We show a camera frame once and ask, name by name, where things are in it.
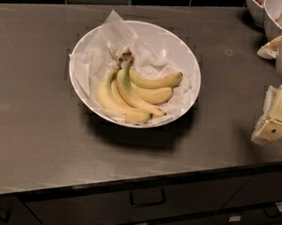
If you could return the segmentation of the white bowl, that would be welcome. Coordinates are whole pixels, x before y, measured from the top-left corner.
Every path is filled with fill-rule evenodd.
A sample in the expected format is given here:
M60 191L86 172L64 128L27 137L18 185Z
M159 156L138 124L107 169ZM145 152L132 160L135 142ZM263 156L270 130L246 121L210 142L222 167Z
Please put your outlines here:
M144 78L158 79L180 71L183 79L173 90L173 98L161 106L166 115L138 127L170 124L182 117L195 103L201 88L201 71L191 49L180 38L155 24L141 21L107 20L86 33L70 56L70 80L78 97L98 116L121 126L118 114L105 111L96 101L101 79L115 64L115 52L129 48L134 66Z
M270 41L282 35L282 0L265 0L263 7L264 32Z
M264 27L264 1L265 0L245 0L247 9L249 10L250 16L253 19L253 22L258 25L260 28Z

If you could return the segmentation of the white paper liner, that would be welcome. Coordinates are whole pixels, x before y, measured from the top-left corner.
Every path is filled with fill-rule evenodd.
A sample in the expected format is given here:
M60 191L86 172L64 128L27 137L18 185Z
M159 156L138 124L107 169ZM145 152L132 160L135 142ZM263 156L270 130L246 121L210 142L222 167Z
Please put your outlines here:
M180 38L115 11L77 42L69 72L86 107L131 128L171 123L192 108L200 92L198 61Z

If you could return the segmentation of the white bowl front right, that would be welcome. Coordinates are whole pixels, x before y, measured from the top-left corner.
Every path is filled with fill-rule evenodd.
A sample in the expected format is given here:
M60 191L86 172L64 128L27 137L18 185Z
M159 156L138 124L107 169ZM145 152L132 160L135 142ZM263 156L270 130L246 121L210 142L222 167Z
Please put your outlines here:
M265 0L263 7L264 32L270 41L282 35L282 0Z

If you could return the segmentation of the lower right drawer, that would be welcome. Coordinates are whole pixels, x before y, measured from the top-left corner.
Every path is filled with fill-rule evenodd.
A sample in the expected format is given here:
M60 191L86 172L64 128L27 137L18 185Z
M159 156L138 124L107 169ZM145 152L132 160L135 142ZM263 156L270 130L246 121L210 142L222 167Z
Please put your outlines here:
M282 221L282 201L215 212L204 225L263 225Z

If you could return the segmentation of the white bowl back right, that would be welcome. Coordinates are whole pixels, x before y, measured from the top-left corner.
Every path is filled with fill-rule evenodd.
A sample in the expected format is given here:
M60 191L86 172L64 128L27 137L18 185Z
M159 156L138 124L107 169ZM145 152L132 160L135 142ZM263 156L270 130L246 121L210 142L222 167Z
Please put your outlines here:
M265 0L245 0L247 9L249 10L250 16L253 19L253 22L258 25L260 28L264 27L264 1Z

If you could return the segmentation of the yellow banana bunch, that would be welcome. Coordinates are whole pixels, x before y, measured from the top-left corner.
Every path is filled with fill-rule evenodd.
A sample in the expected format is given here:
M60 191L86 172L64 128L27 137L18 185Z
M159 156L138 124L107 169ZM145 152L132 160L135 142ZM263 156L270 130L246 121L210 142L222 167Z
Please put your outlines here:
M146 123L166 112L159 104L169 101L183 79L181 72L156 80L145 79L133 67L130 50L115 54L116 65L97 87L96 100L104 110L119 114L126 123Z

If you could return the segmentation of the upper right drawer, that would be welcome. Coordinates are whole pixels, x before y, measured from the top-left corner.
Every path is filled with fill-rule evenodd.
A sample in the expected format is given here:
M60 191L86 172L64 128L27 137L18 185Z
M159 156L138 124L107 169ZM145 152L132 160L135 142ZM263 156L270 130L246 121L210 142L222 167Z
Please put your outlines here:
M282 170L254 175L224 206L227 208L282 201Z

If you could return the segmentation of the upper middle drawer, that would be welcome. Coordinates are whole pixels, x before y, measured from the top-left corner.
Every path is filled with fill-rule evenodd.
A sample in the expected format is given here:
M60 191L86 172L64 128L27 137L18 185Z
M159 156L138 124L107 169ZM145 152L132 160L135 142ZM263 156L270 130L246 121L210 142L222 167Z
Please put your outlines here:
M27 203L45 225L120 225L178 216L210 216L244 187L243 176L86 195Z

